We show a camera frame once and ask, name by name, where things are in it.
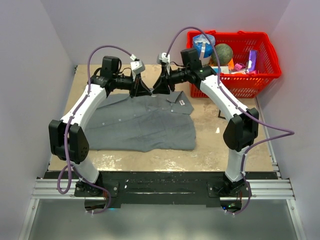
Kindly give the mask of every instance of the gray wall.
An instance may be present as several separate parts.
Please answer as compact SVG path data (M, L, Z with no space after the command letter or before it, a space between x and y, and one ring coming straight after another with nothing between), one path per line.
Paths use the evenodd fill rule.
M73 65L39 0L0 1L0 239L19 237Z
M196 26L217 31L271 33L290 0L41 0L61 42L75 64L87 63L90 52L105 44L119 45L145 64L156 63L178 30ZM180 62L187 31L177 39L171 59ZM116 50L97 53L119 56Z
M283 75L259 96L267 122L296 132L272 145L283 177L292 181L309 240L320 236L319 8L318 1L291 0L271 35Z

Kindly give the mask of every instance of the purple package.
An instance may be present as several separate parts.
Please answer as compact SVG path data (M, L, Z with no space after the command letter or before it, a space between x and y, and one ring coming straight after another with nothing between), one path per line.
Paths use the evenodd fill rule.
M253 72L256 69L257 61L257 50L250 50L249 53L249 62L248 62L248 72Z

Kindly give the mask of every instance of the wooden table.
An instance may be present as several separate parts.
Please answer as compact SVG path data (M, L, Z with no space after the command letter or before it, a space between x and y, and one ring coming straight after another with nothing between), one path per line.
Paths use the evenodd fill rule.
M90 71L100 65L91 65ZM143 81L151 88L161 72L159 65L146 65L141 74ZM78 65L64 113L67 113L82 95L87 84L87 66ZM223 140L227 121L218 118L219 109L209 98L190 97L189 83L176 85L177 91L184 91L194 111L190 115L196 130L196 147L193 151L154 149L149 152L120 150L91 150L89 157L101 171L225 171L228 163L228 148ZM127 93L115 90L116 93ZM255 107L254 99L241 99L249 108ZM265 138L259 126L258 140ZM52 156L48 170L61 170L65 161ZM246 171L273 171L267 144L258 145L249 152Z

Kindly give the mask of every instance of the red basket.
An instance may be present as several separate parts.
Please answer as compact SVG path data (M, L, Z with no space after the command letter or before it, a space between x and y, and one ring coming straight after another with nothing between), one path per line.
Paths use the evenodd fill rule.
M221 81L226 88L236 97L251 99L260 93L273 79L281 76L281 69L274 46L270 43L268 35L264 32L216 32L206 31L206 34L215 37L215 43L228 44L233 50L234 64L246 64L250 50L257 50L257 60L255 69L259 73L234 75L221 73ZM186 47L192 47L192 39L199 35L199 31L189 31L187 33ZM190 94L193 98L207 98L202 91L190 84Z

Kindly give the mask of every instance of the round green object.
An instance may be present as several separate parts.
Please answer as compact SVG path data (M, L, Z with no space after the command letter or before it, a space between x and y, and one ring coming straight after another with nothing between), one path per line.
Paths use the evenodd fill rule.
M219 62L221 66L227 65L234 56L232 48L225 43L217 44L215 47L216 53L218 54ZM215 53L212 53L212 62L214 65L218 65Z

